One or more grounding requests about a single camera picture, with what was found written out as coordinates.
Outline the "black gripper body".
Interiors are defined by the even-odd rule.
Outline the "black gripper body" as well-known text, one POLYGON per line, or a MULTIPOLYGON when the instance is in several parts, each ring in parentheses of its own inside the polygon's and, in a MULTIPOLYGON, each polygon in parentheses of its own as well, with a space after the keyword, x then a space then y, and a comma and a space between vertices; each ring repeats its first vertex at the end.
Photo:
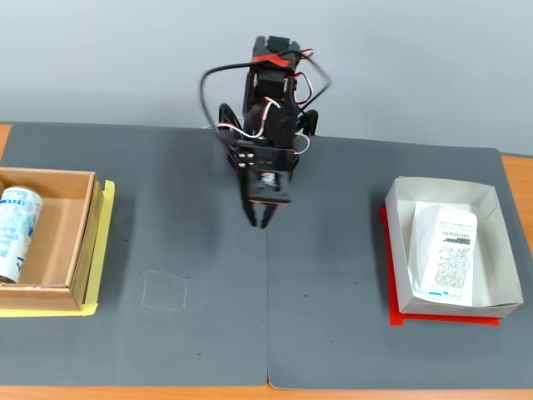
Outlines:
POLYGON ((298 133, 297 110, 291 104, 254 105, 244 114, 242 132, 235 134, 235 168, 291 174, 299 158, 294 148, 298 133))

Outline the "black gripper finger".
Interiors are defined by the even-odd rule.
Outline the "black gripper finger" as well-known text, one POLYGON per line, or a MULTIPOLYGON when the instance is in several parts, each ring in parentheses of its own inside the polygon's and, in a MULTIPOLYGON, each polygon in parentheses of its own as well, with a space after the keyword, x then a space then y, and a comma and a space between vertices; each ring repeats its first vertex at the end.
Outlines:
POLYGON ((247 196, 242 197, 242 209, 249 221, 249 223, 253 226, 257 226, 257 218, 255 214, 255 204, 257 202, 254 200, 250 200, 247 196))
POLYGON ((261 229, 264 229, 268 226, 269 222, 271 221, 274 212, 276 211, 278 207, 278 203, 272 203, 272 202, 265 202, 264 203, 264 212, 261 222, 261 229))

